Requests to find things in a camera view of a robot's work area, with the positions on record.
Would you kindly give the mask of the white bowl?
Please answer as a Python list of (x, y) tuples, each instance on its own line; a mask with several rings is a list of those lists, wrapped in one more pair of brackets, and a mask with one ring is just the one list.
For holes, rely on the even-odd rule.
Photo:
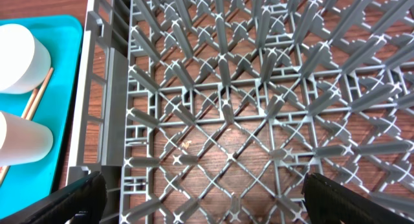
[(51, 66), (47, 48), (23, 25), (1, 26), (1, 92), (23, 94), (46, 78)]

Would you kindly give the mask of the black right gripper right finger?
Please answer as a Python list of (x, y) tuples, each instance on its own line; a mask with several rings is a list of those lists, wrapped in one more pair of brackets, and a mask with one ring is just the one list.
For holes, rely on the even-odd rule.
[(319, 173), (305, 176), (301, 193), (312, 223), (411, 223)]

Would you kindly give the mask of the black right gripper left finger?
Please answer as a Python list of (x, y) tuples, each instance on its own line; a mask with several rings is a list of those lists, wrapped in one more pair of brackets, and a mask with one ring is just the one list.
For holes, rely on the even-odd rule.
[(99, 223), (107, 203), (107, 185), (95, 171), (38, 202), (11, 214), (1, 223)]

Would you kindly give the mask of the white cup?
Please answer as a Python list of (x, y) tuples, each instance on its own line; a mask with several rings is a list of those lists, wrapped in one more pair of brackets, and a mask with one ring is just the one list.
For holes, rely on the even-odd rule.
[(39, 161), (52, 145), (48, 127), (1, 111), (1, 166)]

